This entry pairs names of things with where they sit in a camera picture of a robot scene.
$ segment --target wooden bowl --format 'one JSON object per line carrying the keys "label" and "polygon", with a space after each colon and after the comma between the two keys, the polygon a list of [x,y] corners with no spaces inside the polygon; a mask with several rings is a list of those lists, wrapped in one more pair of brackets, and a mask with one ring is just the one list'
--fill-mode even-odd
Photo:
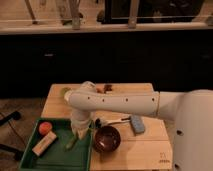
{"label": "wooden bowl", "polygon": [[98,152],[112,152],[119,147],[120,143],[120,133],[112,126],[103,126],[95,134],[94,146]]}

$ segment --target green tray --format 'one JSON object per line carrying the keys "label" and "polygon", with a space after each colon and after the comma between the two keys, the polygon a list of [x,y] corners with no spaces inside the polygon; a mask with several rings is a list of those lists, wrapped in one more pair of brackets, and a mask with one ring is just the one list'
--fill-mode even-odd
{"label": "green tray", "polygon": [[[32,148],[42,138],[38,133],[38,126],[43,121],[52,123],[53,132],[58,139],[40,157],[37,157]],[[88,131],[87,135],[82,140],[78,140],[71,150],[65,150],[65,146],[72,136],[70,120],[39,119],[22,157],[19,171],[88,171],[91,158],[92,132]]]}

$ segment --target sponge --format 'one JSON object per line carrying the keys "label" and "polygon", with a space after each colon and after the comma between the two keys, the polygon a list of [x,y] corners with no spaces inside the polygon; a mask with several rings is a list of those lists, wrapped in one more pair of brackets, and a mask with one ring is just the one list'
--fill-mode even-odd
{"label": "sponge", "polygon": [[131,115],[130,123],[135,134],[142,134],[145,132],[145,126],[140,116]]}

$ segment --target wooden tabletop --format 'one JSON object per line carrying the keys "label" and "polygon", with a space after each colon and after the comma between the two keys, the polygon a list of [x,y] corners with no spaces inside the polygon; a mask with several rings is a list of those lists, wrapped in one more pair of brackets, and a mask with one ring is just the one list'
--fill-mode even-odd
{"label": "wooden tabletop", "polygon": [[[61,97],[62,88],[76,89],[79,84],[53,84],[51,86],[42,117],[69,118],[72,111]],[[103,89],[104,84],[97,84]],[[151,84],[112,84],[112,91],[108,93],[148,92],[153,91]],[[126,114],[97,111],[95,118],[118,119]],[[164,122],[155,118],[142,117],[146,131],[135,136],[130,123],[113,125],[121,134],[119,148],[110,154],[99,154],[92,150],[91,171],[98,170],[167,170],[172,166],[172,148],[165,129]]]}

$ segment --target small red item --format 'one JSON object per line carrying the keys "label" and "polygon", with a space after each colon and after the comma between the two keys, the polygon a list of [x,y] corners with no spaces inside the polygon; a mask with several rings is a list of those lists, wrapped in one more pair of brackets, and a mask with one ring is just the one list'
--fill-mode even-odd
{"label": "small red item", "polygon": [[39,133],[43,136],[47,135],[52,130],[52,124],[50,122],[42,122],[39,125]]}

